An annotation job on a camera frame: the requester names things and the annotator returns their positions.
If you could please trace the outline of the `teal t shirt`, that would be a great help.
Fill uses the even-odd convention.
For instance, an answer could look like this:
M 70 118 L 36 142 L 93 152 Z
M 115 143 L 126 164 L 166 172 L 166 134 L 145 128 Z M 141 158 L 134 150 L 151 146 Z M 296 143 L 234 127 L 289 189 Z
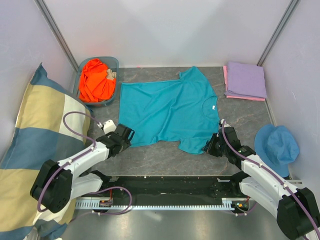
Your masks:
M 174 80 L 122 83 L 118 122 L 135 134 L 131 146 L 178 142 L 188 154 L 202 154 L 219 130 L 218 97 L 195 66 Z

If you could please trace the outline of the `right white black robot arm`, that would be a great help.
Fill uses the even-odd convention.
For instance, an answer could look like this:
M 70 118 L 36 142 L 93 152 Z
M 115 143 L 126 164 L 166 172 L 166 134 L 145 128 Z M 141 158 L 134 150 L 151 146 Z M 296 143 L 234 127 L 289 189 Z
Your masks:
M 311 232 L 320 234 L 320 211 L 313 192 L 285 180 L 249 146 L 241 145 L 233 127 L 224 125 L 206 142 L 203 151 L 227 157 L 241 170 L 242 178 L 229 184 L 230 193 L 249 196 L 264 207 L 288 239 L 306 238 Z

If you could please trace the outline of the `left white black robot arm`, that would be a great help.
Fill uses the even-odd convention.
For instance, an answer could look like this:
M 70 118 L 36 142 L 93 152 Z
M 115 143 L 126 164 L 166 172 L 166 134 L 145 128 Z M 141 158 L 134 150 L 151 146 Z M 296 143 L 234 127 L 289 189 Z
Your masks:
M 30 190 L 31 197 L 38 201 L 38 211 L 58 213 L 71 200 L 89 193 L 106 196 L 108 182 L 94 173 L 81 174 L 129 148 L 134 134 L 133 129 L 119 124 L 79 153 L 58 162 L 45 161 Z

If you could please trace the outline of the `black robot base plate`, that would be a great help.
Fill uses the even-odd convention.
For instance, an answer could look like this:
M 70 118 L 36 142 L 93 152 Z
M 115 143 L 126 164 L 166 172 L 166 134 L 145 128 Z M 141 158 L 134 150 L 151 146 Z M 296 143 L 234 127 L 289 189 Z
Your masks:
M 220 205 L 223 198 L 246 199 L 229 176 L 104 176 L 100 190 L 124 187 L 137 206 Z

